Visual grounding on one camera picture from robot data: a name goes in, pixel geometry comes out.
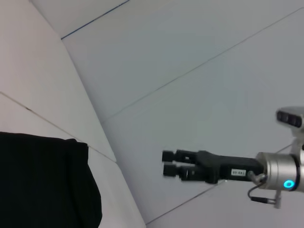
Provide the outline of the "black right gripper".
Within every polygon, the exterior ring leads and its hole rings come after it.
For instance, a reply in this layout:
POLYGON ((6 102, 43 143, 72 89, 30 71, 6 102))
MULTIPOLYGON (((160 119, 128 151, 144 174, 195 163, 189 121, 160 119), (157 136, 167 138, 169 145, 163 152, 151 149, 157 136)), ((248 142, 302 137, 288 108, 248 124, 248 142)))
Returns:
POLYGON ((165 164, 163 176, 179 177, 181 181, 205 181, 216 184, 219 180, 250 181, 247 173, 255 175, 264 172, 264 166, 254 158, 215 155, 207 151, 186 150, 163 151, 162 162, 181 162, 196 166, 165 164))

